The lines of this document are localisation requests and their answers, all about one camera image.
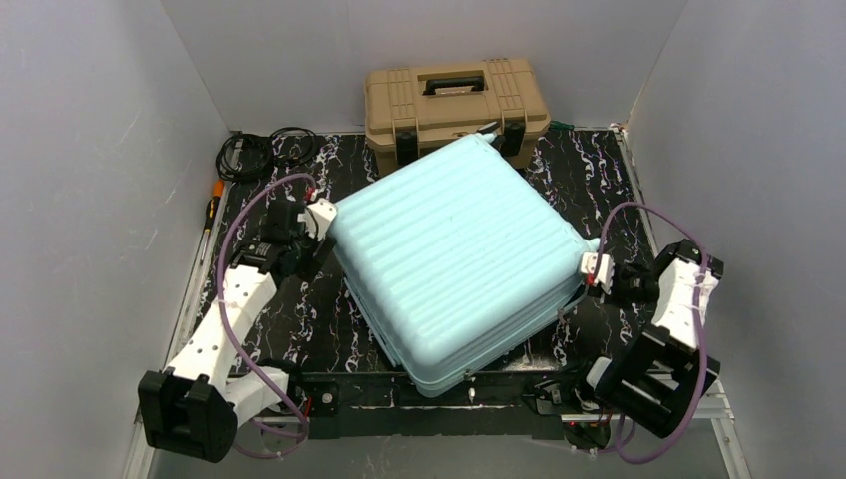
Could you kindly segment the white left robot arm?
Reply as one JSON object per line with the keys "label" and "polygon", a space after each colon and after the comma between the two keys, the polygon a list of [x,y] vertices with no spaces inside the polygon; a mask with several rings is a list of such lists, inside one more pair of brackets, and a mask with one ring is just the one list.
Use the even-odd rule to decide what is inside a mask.
{"label": "white left robot arm", "polygon": [[259,237],[221,259],[217,304],[183,349],[139,382],[139,412],[149,446],[218,463],[241,426],[287,400],[292,362],[260,362],[236,380],[229,378],[230,370],[281,284],[290,277],[310,281],[325,263],[337,214],[337,205],[327,199],[275,202]]}

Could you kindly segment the light blue suitcase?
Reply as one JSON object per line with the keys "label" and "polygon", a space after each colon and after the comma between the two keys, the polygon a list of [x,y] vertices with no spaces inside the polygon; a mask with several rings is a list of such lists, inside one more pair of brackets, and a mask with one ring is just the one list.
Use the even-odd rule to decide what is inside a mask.
{"label": "light blue suitcase", "polygon": [[494,148],[464,136],[347,196],[329,233],[390,363],[444,394],[585,295],[598,249]]}

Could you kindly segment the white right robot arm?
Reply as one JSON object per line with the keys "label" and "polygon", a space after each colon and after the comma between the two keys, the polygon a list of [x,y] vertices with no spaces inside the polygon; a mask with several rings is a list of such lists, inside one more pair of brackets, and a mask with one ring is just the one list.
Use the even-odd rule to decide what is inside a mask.
{"label": "white right robot arm", "polygon": [[660,438],[682,422],[720,372],[700,352],[695,326],[705,322],[709,297],[723,276],[723,262],[703,256],[689,239],[666,246],[653,266],[615,263],[607,254],[584,254],[580,271],[588,294],[618,309],[652,304],[652,319],[614,358],[599,357],[585,383],[596,400]]}

